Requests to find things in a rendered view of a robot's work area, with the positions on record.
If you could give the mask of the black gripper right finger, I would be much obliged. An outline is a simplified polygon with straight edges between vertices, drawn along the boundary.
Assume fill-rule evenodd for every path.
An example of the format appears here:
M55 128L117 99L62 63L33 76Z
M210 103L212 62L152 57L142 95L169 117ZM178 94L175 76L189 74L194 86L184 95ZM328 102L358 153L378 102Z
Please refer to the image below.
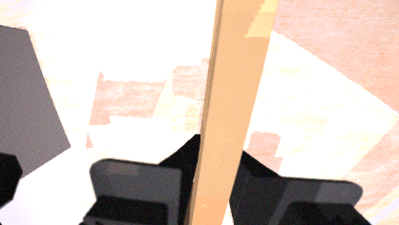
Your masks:
M364 189L343 179L281 176L242 151L229 197L233 225L278 225L292 202L350 203Z

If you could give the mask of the long tan wooden rail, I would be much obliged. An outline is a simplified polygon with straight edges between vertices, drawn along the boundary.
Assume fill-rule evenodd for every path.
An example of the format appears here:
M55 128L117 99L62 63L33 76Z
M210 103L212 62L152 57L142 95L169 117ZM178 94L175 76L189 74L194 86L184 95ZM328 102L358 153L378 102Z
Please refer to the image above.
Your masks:
M189 225L221 225L279 0L217 0Z

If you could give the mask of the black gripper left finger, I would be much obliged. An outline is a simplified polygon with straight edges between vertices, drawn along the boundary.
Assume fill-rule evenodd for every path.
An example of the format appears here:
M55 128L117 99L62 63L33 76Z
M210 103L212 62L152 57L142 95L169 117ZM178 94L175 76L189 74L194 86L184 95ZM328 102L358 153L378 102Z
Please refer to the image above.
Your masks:
M196 133L158 163L105 157L91 164L94 197L100 195L164 203L167 225L184 225L200 152Z

